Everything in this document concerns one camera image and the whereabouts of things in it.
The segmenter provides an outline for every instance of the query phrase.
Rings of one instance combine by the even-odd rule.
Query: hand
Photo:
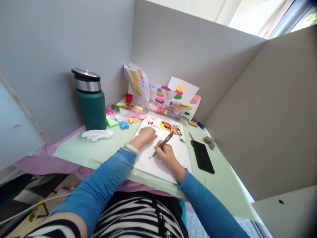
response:
[[[140,150],[146,143],[157,138],[153,127],[144,127],[140,129],[139,135],[136,136],[129,144]]]
[[[186,175],[186,169],[177,161],[173,148],[169,144],[165,144],[162,148],[159,146],[163,143],[162,140],[160,140],[156,146],[154,147],[157,155],[163,162],[163,164],[166,165],[166,167],[172,171],[172,173],[175,175],[177,180],[180,184],[182,184],[185,175]]]

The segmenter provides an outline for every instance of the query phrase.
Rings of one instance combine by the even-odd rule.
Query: teal thermos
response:
[[[100,76],[96,73],[73,68],[76,82],[76,99],[86,130],[106,129],[105,95],[101,91]]]

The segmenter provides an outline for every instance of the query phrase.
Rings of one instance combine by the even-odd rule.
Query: pink tablecloth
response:
[[[23,170],[25,173],[34,175],[46,175],[46,174],[75,174],[80,180],[85,180],[88,176],[94,172],[93,169],[69,162],[67,160],[60,159],[53,156],[57,148],[68,139],[79,133],[84,126],[78,128],[73,133],[69,134],[65,138],[56,142],[55,144],[46,144],[43,147],[36,150],[32,156],[25,156],[19,161],[15,162],[12,166]],[[150,193],[172,196],[168,193],[150,188],[146,185],[125,180],[121,187],[117,190],[121,192],[138,192],[147,191]]]

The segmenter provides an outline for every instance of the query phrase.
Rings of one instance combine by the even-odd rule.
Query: smartphone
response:
[[[206,146],[195,140],[191,141],[191,145],[194,147],[198,168],[214,174],[214,168],[212,167]]]

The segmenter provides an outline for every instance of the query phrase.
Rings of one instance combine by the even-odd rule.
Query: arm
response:
[[[157,135],[151,127],[142,128],[130,144],[140,150]],[[43,224],[65,219],[78,227],[81,237],[91,237],[102,211],[129,174],[136,155],[120,148],[56,207]]]
[[[179,164],[171,145],[165,144],[155,151],[161,161],[173,172],[179,182],[178,188],[187,196],[209,237],[249,237],[225,206],[191,173]]]

